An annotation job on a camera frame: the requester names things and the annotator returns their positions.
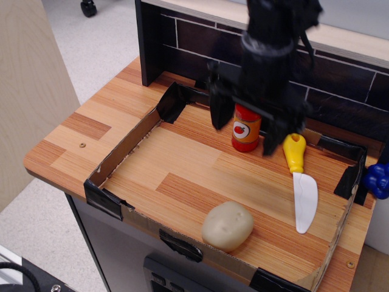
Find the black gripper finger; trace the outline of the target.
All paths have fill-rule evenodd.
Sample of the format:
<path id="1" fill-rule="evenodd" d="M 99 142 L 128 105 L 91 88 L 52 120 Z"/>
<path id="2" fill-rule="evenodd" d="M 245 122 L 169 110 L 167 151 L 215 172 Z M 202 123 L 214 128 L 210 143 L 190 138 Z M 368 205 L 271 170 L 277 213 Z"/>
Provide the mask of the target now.
<path id="1" fill-rule="evenodd" d="M 212 125 L 221 130 L 233 117 L 235 103 L 229 92 L 211 90 L 209 97 Z"/>
<path id="2" fill-rule="evenodd" d="M 274 120 L 268 120 L 266 123 L 266 136 L 263 143 L 263 155 L 271 156 L 276 148 L 284 141 L 285 137 L 291 132 L 289 121 L 276 117 Z"/>

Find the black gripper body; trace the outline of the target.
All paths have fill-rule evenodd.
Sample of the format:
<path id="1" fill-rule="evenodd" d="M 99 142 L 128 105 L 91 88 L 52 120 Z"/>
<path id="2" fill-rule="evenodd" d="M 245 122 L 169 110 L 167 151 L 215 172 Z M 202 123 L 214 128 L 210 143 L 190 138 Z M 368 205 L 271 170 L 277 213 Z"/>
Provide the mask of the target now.
<path id="1" fill-rule="evenodd" d="M 241 66 L 211 61 L 208 88 L 229 92 L 234 103 L 268 120 L 289 121 L 290 128 L 304 128 L 312 106 L 290 84 L 296 65 L 297 46 L 285 55 L 260 55 L 243 50 Z"/>

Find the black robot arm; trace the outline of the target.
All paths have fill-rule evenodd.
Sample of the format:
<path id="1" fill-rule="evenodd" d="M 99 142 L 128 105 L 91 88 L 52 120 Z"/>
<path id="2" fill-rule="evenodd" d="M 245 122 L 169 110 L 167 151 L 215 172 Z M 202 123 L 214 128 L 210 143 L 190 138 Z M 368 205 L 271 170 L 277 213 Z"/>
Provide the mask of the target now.
<path id="1" fill-rule="evenodd" d="M 209 63 L 212 124 L 223 128 L 239 104 L 266 121 L 263 154 L 270 156 L 288 134 L 301 133 L 311 106 L 290 83 L 301 41 L 313 49 L 306 30 L 318 25 L 318 1 L 248 1 L 249 24 L 241 37 L 238 68 Z"/>

